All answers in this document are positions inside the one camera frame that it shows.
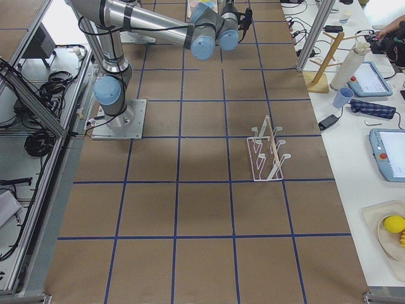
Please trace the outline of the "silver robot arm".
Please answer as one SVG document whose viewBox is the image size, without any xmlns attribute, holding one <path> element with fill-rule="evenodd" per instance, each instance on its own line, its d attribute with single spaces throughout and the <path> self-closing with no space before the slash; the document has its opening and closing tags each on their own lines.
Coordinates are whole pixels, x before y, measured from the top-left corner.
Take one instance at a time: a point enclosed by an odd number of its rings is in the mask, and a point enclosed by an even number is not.
<svg viewBox="0 0 405 304">
<path fill-rule="evenodd" d="M 230 1 L 219 13 L 198 2 L 188 22 L 145 9 L 140 1 L 67 3 L 77 14 L 78 26 L 91 46 L 98 46 L 103 54 L 101 64 L 106 76 L 96 83 L 94 94 L 103 109 L 105 124 L 111 128 L 129 126 L 134 119 L 125 100 L 131 73 L 123 54 L 123 32 L 136 44 L 163 41 L 188 49 L 198 60 L 212 57 L 216 46 L 231 51 L 239 43 L 240 13 Z"/>
</svg>

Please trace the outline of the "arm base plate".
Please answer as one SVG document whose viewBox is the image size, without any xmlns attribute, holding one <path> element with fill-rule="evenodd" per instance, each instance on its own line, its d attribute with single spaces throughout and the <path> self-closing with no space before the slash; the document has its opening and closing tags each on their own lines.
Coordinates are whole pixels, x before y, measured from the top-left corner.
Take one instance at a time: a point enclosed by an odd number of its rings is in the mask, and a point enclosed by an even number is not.
<svg viewBox="0 0 405 304">
<path fill-rule="evenodd" d="M 142 139 L 146 107 L 146 99 L 130 99 L 127 101 L 125 112 L 106 123 L 111 120 L 111 117 L 105 116 L 104 110 L 99 106 L 97 114 L 103 118 L 93 123 L 95 128 L 91 130 L 91 138 L 94 140 Z"/>
</svg>

